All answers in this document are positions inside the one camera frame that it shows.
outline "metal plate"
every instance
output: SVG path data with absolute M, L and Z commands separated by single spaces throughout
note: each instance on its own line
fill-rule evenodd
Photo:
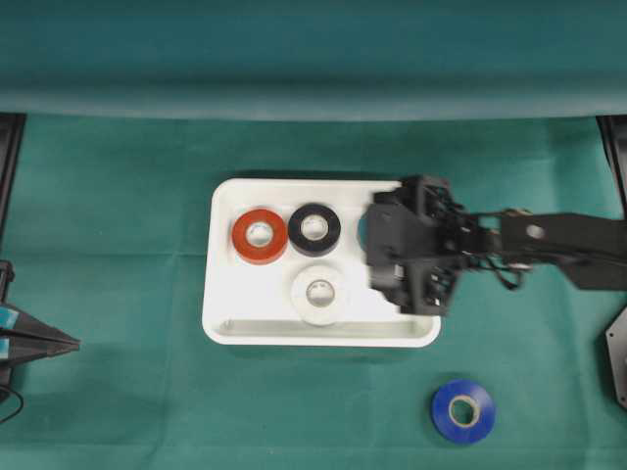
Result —
M 611 371 L 614 376 L 616 399 L 627 408 L 627 308 L 605 331 Z

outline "white tray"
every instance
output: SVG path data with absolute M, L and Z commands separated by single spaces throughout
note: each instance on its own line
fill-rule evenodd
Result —
M 298 179 L 229 179 L 212 198 L 203 328 L 225 345 L 364 346 L 421 348 L 440 332 L 440 317 L 398 314 L 381 293 L 368 287 L 358 222 L 371 195 L 398 186 L 396 181 L 325 181 Z M 287 223 L 301 205 L 320 203 L 340 218 L 337 247 L 321 258 L 308 258 L 289 245 L 266 265 L 242 260 L 230 230 L 242 213 L 254 208 L 277 212 Z M 345 279 L 349 303 L 333 325 L 311 326 L 293 308 L 290 289 L 296 275 L 326 264 Z

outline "red tape roll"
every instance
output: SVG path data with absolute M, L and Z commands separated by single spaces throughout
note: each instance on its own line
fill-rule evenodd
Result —
M 254 224 L 265 224 L 272 230 L 270 239 L 262 245 L 253 245 L 247 234 Z M 255 209 L 241 215 L 233 225 L 231 240 L 239 256 L 251 264 L 268 264 L 280 258 L 287 246 L 287 226 L 276 213 Z

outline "blue tape roll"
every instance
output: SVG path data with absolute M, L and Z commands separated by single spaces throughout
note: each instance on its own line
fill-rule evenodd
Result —
M 466 401 L 473 407 L 472 421 L 463 425 L 453 418 L 453 402 Z M 473 444 L 490 434 L 497 409 L 483 387 L 470 380 L 454 380 L 440 387 L 431 402 L 431 418 L 438 431 L 456 444 Z
M 365 225 L 365 214 L 360 217 L 360 221 L 357 224 L 357 241 L 360 243 L 360 247 L 365 251 L 365 235 L 367 234 L 367 227 Z

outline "black tape roll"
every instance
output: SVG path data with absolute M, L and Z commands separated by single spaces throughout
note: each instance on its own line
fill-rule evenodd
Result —
M 323 225 L 319 217 L 326 222 L 326 232 L 322 233 L 318 230 L 317 233 L 314 233 L 313 236 L 310 235 L 308 238 L 303 233 L 303 224 L 315 223 Z M 340 239 L 341 230 L 342 227 L 338 216 L 334 211 L 322 204 L 305 204 L 299 207 L 292 214 L 287 224 L 287 233 L 292 246 L 297 252 L 308 257 L 323 257 L 330 253 Z

